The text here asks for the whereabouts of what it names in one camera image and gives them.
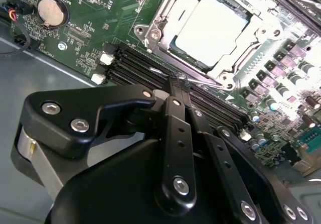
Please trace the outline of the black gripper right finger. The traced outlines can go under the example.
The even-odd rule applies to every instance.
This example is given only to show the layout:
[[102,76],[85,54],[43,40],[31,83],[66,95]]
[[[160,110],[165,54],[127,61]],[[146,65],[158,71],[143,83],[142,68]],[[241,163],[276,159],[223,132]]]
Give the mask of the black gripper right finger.
[[213,130],[190,100],[190,84],[181,81],[181,95],[196,137],[217,171],[227,223],[313,223],[313,217],[277,176],[227,127]]

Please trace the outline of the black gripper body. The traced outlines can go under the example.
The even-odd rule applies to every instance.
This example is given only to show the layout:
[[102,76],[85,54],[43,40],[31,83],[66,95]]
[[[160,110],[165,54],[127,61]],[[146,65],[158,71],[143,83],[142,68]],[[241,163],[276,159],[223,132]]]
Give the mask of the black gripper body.
[[45,223],[237,223],[215,168],[194,157],[195,205],[175,215],[156,198],[160,143],[138,143],[72,177],[60,190]]

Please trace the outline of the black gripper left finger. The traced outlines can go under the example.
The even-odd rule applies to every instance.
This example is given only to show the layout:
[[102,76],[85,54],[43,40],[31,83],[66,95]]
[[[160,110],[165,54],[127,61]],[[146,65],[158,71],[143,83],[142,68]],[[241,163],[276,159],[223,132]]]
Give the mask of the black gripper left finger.
[[139,141],[158,141],[157,201],[188,211],[197,199],[189,120],[176,77],[161,90],[134,84],[36,92],[25,99],[16,151],[55,201],[84,169]]

